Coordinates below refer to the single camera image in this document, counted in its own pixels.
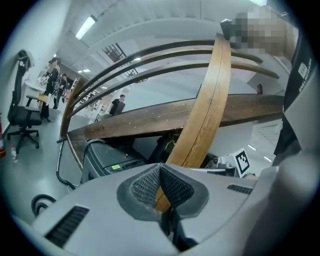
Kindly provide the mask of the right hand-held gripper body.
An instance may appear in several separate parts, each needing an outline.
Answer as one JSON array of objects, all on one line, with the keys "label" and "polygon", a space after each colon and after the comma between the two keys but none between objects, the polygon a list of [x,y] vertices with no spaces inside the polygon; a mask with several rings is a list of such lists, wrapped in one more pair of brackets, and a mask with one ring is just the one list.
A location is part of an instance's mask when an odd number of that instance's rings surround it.
[{"label": "right hand-held gripper body", "polygon": [[256,174],[251,172],[251,165],[244,148],[224,156],[208,153],[207,159],[205,168],[213,174],[235,178],[257,178]]}]

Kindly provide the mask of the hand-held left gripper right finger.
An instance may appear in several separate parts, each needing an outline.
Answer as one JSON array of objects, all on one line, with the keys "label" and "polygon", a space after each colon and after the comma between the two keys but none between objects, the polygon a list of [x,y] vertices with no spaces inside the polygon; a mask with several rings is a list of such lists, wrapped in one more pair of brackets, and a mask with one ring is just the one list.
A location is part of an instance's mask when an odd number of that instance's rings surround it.
[{"label": "hand-held left gripper right finger", "polygon": [[245,256],[257,221],[257,179],[160,166],[161,188],[176,221],[169,252],[161,256]]}]

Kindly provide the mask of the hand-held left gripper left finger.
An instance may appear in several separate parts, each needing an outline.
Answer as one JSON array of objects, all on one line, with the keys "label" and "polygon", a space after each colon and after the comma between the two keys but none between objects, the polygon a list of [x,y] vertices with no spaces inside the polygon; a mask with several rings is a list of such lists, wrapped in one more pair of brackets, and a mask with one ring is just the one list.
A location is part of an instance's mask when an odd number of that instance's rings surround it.
[{"label": "hand-held left gripper left finger", "polygon": [[32,224],[54,255],[174,256],[154,208],[159,165],[90,180],[57,200]]}]

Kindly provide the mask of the grey floor scrubber machine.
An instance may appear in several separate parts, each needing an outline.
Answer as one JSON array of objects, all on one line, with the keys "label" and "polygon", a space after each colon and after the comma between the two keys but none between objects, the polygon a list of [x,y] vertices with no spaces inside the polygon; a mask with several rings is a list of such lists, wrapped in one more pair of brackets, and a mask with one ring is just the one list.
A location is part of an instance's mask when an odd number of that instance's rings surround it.
[{"label": "grey floor scrubber machine", "polygon": [[80,183],[143,166],[146,162],[146,159],[130,146],[112,147],[101,139],[92,139],[83,147]]}]

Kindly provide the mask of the person's black shirt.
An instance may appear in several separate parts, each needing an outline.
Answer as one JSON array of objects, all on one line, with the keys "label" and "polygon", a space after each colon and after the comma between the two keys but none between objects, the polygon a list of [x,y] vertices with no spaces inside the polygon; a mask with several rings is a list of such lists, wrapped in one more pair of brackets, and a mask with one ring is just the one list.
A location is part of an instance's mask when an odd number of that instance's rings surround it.
[{"label": "person's black shirt", "polygon": [[301,151],[301,146],[293,127],[294,122],[288,120],[287,111],[298,106],[300,97],[317,65],[314,51],[304,32],[300,31],[298,34],[291,64],[292,68],[283,99],[282,128],[274,150],[273,166],[278,166],[284,159]]}]

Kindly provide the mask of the red fire extinguisher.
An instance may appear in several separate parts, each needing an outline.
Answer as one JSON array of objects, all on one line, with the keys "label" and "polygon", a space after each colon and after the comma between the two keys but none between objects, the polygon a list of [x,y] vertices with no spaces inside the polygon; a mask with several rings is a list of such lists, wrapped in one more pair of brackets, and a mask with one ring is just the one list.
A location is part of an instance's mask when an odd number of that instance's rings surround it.
[{"label": "red fire extinguisher", "polygon": [[1,121],[1,113],[0,113],[0,159],[6,156],[6,150],[4,145],[4,138],[3,138],[3,128],[2,128],[2,121]]}]

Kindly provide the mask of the black office chair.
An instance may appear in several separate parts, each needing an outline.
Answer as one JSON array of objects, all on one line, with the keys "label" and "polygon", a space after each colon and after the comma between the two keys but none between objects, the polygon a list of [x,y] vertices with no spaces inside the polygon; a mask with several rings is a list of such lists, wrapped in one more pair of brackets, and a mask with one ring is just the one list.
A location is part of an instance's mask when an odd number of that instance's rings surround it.
[{"label": "black office chair", "polygon": [[32,127],[40,126],[42,120],[40,118],[39,109],[20,105],[22,98],[22,79],[28,69],[31,68],[31,58],[25,50],[20,50],[17,53],[15,60],[17,63],[17,71],[7,119],[9,124],[18,127],[18,130],[7,133],[7,139],[10,140],[12,136],[20,136],[19,141],[15,146],[16,153],[19,153],[24,138],[28,138],[36,149],[40,147],[39,142],[32,137],[32,134],[35,134],[35,136],[38,137],[39,131],[32,129]]}]

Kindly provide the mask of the ceiling strip light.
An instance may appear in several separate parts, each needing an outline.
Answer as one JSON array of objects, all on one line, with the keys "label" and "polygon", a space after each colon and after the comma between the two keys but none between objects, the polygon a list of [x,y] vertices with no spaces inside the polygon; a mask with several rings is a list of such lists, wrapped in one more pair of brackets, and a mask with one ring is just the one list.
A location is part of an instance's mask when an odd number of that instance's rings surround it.
[{"label": "ceiling strip light", "polygon": [[97,22],[97,19],[90,15],[84,23],[81,25],[81,27],[78,29],[77,33],[75,34],[75,38],[77,40],[81,40],[82,37],[88,32],[88,30]]}]

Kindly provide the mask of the dark wooden stair stringer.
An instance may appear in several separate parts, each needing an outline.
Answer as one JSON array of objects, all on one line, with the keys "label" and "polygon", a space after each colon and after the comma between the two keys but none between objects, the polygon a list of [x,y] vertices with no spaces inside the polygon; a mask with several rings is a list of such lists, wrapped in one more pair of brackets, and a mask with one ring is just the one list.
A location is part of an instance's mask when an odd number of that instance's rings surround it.
[{"label": "dark wooden stair stringer", "polygon": [[[124,112],[67,133],[71,141],[142,138],[180,133],[192,112],[195,99],[167,102]],[[282,116],[284,97],[263,94],[230,94],[220,127]]]}]

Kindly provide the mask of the curved wooden frame piece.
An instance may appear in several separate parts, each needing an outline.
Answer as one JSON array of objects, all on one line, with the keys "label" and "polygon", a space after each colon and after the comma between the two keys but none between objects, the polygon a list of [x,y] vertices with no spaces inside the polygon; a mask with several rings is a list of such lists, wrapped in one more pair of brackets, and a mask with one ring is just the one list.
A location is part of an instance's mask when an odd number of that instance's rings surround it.
[{"label": "curved wooden frame piece", "polygon": [[[75,101],[74,109],[72,113],[69,115],[69,117],[73,117],[79,111],[91,105],[92,103],[95,103],[104,96],[109,95],[110,93],[113,93],[116,90],[119,90],[130,84],[170,72],[187,69],[205,68],[209,66],[209,63],[207,62],[195,60],[158,66],[140,72],[138,74],[131,75],[126,79],[121,80],[120,82],[108,87],[96,96],[91,97],[80,107],[76,107],[76,104],[78,102],[80,102],[83,98],[85,98],[96,88],[104,85],[108,81],[118,77],[119,75],[129,70],[133,70],[146,64],[174,57],[191,55],[212,55],[214,44],[215,39],[183,40],[152,46],[118,60],[113,65],[107,67],[105,70],[97,74],[94,78],[92,78],[84,85],[84,90],[78,96],[78,99]],[[230,43],[231,69],[250,71],[258,74],[263,74],[273,79],[279,79],[279,75],[277,73],[259,66],[261,63],[263,63],[263,60],[261,58],[252,54],[239,51],[235,49],[234,46],[234,43]]]}]

